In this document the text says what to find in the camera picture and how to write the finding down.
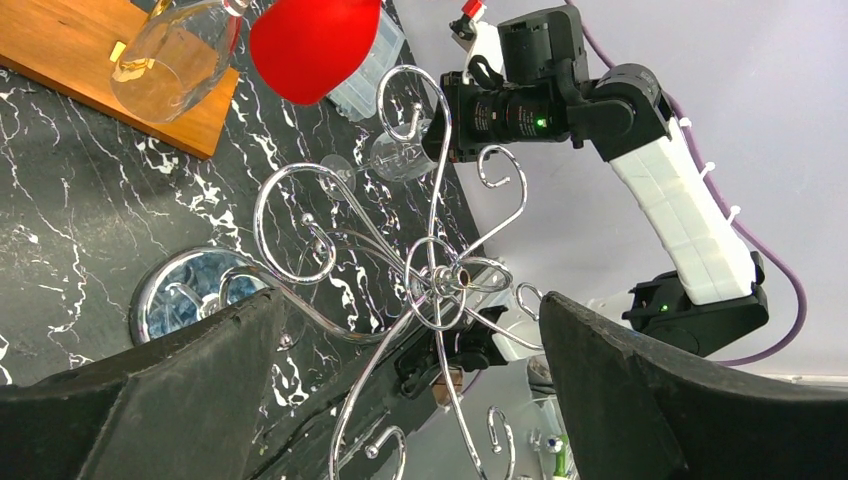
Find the red wine glass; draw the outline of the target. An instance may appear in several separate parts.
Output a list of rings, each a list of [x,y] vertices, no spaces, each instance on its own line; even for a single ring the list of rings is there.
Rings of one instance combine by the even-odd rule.
[[[363,63],[381,9],[372,0],[277,1],[250,28],[256,70],[283,99],[317,103]]]

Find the clear wine glass front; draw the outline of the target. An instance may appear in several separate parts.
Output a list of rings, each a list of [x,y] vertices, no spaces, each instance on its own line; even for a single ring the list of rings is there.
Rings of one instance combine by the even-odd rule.
[[[420,178],[437,167],[424,151],[422,141],[429,129],[430,120],[420,120],[409,142],[397,142],[388,133],[381,134],[371,147],[369,158],[363,165],[354,166],[344,157],[327,155],[320,165],[332,170],[353,191],[356,175],[373,171],[389,182],[403,183]]]

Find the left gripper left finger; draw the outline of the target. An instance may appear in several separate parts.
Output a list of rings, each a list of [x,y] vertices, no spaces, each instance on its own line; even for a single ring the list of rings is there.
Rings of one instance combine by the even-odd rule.
[[[264,289],[191,326],[1,390],[5,479],[239,479],[286,300]]]

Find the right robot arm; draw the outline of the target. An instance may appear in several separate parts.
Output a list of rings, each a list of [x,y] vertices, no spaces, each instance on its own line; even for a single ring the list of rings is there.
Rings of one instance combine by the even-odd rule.
[[[638,332],[705,357],[769,317],[760,255],[747,248],[695,166],[656,76],[628,63],[589,73],[579,10],[538,10],[496,26],[469,1],[451,29],[467,50],[445,73],[424,148],[482,163],[498,145],[590,144],[629,189],[674,270],[637,284],[623,314]]]

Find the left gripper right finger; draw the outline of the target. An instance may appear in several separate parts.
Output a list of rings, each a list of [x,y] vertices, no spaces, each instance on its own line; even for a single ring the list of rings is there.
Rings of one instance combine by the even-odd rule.
[[[545,356],[584,479],[843,479],[847,395],[724,367],[557,293]]]

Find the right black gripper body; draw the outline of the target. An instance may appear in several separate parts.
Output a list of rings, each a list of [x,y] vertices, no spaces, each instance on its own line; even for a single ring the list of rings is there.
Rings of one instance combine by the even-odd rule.
[[[440,88],[451,115],[447,158],[452,163],[474,162],[488,145],[558,143],[570,136],[566,104],[553,77],[486,88],[448,72]]]

